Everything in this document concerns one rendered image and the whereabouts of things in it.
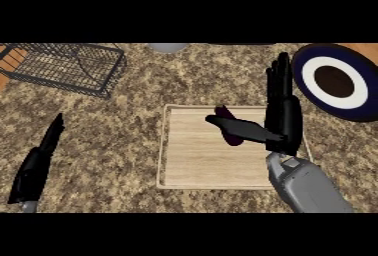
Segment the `pale wooden tray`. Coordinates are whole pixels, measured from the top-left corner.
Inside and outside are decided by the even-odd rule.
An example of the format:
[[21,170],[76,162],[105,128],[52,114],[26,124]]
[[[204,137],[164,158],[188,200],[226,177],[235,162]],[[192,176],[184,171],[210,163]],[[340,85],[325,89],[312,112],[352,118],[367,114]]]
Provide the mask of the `pale wooden tray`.
[[163,112],[157,187],[197,190],[272,190],[266,146],[231,146],[206,121],[215,107],[167,104]]

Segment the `navy and white plate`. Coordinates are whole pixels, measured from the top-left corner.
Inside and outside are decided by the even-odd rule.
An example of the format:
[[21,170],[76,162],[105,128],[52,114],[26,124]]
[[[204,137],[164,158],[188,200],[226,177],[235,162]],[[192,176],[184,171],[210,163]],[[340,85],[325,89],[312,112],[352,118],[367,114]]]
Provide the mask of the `navy and white plate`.
[[309,44],[291,65],[299,89],[330,115],[378,121],[378,65],[368,57],[340,44]]

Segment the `pale grey rounded object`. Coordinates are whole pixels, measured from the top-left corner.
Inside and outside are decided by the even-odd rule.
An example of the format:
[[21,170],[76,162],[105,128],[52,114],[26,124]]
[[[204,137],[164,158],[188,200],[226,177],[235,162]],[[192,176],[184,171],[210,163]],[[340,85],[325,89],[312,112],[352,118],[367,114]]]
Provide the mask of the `pale grey rounded object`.
[[188,47],[188,43],[150,43],[151,49],[160,53],[172,54]]

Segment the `dark purple eggplant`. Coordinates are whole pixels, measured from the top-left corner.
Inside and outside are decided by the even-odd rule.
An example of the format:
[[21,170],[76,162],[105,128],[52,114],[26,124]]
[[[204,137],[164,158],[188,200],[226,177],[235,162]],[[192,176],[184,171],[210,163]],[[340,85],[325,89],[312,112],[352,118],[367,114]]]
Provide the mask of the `dark purple eggplant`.
[[[218,116],[234,119],[235,116],[228,110],[225,105],[218,105],[215,108],[215,113]],[[231,135],[226,131],[222,131],[224,138],[231,146],[240,146],[244,143],[244,140],[237,136]]]

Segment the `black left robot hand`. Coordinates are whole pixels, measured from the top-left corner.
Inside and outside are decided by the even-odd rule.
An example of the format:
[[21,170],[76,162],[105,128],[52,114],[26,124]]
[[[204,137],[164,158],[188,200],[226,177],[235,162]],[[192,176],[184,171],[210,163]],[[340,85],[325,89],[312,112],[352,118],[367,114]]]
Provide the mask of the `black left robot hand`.
[[37,201],[46,185],[54,152],[64,132],[63,114],[58,114],[43,137],[21,164],[9,195],[9,204]]

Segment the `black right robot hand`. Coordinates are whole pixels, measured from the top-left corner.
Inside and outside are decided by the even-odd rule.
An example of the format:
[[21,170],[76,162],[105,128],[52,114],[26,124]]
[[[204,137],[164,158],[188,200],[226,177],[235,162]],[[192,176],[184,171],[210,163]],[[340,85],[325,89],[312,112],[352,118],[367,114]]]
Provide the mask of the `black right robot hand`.
[[303,140],[303,114],[297,96],[293,94],[293,70],[290,55],[283,52],[268,75],[268,107],[265,125],[257,122],[209,115],[206,121],[244,141],[266,145],[266,150],[296,156]]

